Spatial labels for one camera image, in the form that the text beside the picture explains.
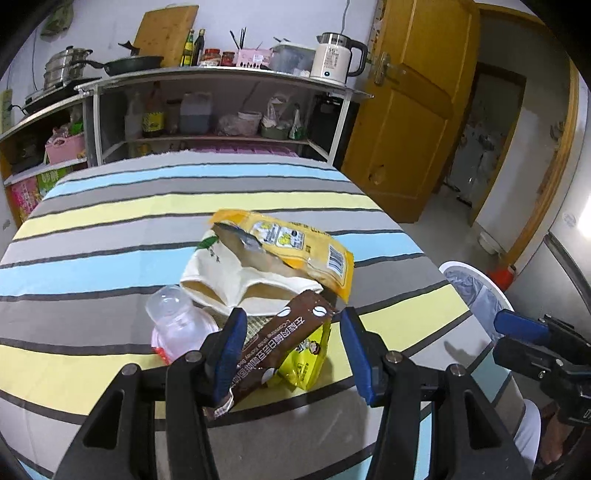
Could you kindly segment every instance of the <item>white trash bin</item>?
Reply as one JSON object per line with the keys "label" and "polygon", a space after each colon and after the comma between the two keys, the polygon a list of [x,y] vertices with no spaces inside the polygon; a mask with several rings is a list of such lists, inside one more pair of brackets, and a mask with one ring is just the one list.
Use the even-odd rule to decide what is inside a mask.
{"label": "white trash bin", "polygon": [[514,311],[499,287],[480,270],[462,262],[445,262],[439,267],[439,271],[466,302],[488,336],[497,341],[501,335],[497,333],[493,324],[495,315],[502,309]]}

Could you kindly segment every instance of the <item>blue gripper pad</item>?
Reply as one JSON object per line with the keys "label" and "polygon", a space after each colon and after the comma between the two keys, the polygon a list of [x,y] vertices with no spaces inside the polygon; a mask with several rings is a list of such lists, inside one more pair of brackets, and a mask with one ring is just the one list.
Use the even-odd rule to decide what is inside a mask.
{"label": "blue gripper pad", "polygon": [[522,317],[507,309],[496,314],[495,330],[520,342],[535,345],[545,346],[550,340],[550,329],[547,324]]}
{"label": "blue gripper pad", "polygon": [[246,312],[234,308],[224,330],[229,329],[228,339],[215,366],[213,401],[217,404],[228,394],[232,379],[236,375],[236,366],[242,355],[246,339]]}
{"label": "blue gripper pad", "polygon": [[365,399],[367,405],[374,406],[378,403],[379,395],[372,385],[372,373],[376,374],[376,377],[381,376],[381,358],[378,356],[376,363],[376,355],[371,351],[371,343],[366,338],[367,331],[355,309],[347,307],[339,316],[340,336],[353,372],[357,393]]}

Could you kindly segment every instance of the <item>barcode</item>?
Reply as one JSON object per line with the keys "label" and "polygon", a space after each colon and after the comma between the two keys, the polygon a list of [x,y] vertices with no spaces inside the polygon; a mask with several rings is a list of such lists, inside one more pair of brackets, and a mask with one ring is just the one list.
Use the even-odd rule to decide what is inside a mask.
{"label": "barcode", "polygon": [[332,245],[329,244],[329,263],[328,268],[343,276],[343,269],[345,268],[345,258],[342,253],[336,251]]}

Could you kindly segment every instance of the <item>table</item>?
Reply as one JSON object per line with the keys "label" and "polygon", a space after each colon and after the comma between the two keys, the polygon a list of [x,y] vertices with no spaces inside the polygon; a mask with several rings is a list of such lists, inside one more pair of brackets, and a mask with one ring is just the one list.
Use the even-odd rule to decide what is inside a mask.
{"label": "table", "polygon": [[[75,172],[51,190],[0,262],[0,432],[35,479],[51,478],[105,387],[130,362],[161,365],[144,310],[177,283],[212,212],[268,212],[330,232],[355,257],[349,304],[390,349],[465,365],[514,433],[524,405],[490,339],[418,246],[327,164],[180,152]],[[339,324],[313,391],[262,388],[209,430],[222,480],[364,478],[381,409],[357,395]],[[158,468],[167,478],[162,405]],[[427,476],[423,406],[415,478]]]}

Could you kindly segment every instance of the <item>electric kettle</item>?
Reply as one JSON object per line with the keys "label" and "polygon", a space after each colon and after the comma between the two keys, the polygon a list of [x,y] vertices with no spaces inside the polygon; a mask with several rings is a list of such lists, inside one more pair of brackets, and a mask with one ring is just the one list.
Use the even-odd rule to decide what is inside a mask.
{"label": "electric kettle", "polygon": [[[316,48],[310,78],[344,85],[348,77],[361,75],[368,57],[367,45],[351,40],[340,33],[326,32],[317,38],[320,45]],[[361,51],[361,60],[359,68],[354,72],[350,72],[351,49],[353,48]]]}

